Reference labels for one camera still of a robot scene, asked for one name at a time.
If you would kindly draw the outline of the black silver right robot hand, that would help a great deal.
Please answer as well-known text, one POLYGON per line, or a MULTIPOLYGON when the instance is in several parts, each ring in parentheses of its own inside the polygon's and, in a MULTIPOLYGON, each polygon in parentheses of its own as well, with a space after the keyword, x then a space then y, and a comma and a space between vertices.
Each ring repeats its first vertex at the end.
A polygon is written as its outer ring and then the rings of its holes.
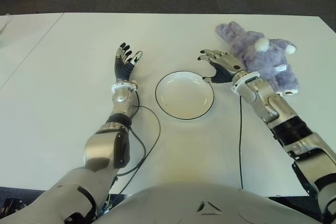
POLYGON ((203 49, 198 61, 204 60, 215 69, 212 77, 202 77, 208 83, 229 83, 236 76, 242 77, 247 74, 241 62, 232 54, 219 50, 203 49))

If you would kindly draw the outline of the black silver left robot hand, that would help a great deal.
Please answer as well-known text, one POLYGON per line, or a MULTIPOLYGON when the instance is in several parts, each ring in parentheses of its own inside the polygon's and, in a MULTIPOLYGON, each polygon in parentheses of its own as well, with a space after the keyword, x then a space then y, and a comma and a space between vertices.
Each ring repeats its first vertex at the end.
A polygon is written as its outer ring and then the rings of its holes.
POLYGON ((135 65, 143 56, 142 51, 132 54, 130 46, 123 42, 117 49, 114 62, 114 73, 117 81, 129 81, 135 65))

